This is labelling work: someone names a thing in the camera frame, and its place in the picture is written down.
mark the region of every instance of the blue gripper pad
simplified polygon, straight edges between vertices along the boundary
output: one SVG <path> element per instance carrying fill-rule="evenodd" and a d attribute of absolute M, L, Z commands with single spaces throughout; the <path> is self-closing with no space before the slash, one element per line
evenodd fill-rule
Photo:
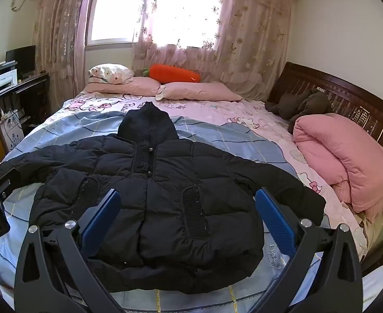
<path fill-rule="evenodd" d="M 88 208 L 80 220 L 81 255 L 86 259 L 96 255 L 104 236 L 122 208 L 120 193 L 110 190 L 101 202 Z"/>
<path fill-rule="evenodd" d="M 265 188 L 255 194 L 255 207 L 280 251 L 293 257 L 297 249 L 295 231 L 280 211 L 277 201 Z"/>

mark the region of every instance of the wooden headboard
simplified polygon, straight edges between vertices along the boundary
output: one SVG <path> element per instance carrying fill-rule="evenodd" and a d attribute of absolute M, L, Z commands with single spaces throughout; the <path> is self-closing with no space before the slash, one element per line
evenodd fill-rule
<path fill-rule="evenodd" d="M 335 113 L 360 125 L 383 147 L 383 100 L 336 76 L 287 62 L 268 101 L 278 103 L 284 93 L 312 88 L 326 93 Z"/>

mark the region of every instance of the black puffer jacket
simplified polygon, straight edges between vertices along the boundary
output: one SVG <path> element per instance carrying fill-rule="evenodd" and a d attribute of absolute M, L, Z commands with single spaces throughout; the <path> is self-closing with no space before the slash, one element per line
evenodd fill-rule
<path fill-rule="evenodd" d="M 30 225 L 78 219 L 114 188 L 122 210 L 89 265 L 111 292 L 136 288 L 202 293 L 250 276 L 263 257 L 252 196 L 265 186 L 319 225 L 324 199 L 287 172 L 179 139 L 152 103 L 129 111 L 117 135 L 48 146 L 0 165 L 24 184 L 42 182 Z"/>

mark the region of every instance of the jacket sleeve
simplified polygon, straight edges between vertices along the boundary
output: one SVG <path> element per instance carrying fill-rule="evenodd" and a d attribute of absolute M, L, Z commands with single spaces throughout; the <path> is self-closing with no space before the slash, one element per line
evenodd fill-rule
<path fill-rule="evenodd" d="M 4 161 L 0 163 L 0 178 L 8 170 L 15 168 L 21 174 L 21 186 L 35 182 L 45 183 L 53 168 L 65 164 L 66 159 L 75 152 L 76 145 L 77 142 L 63 146 L 47 146 Z"/>
<path fill-rule="evenodd" d="M 288 172 L 266 163 L 255 163 L 233 155 L 225 157 L 229 174 L 252 195 L 265 187 L 281 205 L 288 206 L 300 219 L 310 219 L 320 226 L 325 199 Z"/>

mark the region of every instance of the window sill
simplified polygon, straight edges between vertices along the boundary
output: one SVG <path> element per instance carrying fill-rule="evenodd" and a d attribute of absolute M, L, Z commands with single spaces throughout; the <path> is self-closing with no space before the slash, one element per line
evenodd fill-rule
<path fill-rule="evenodd" d="M 89 52 L 92 50 L 120 49 L 120 48 L 132 48 L 132 42 L 130 43 L 98 43 L 94 45 L 86 45 L 85 51 Z"/>

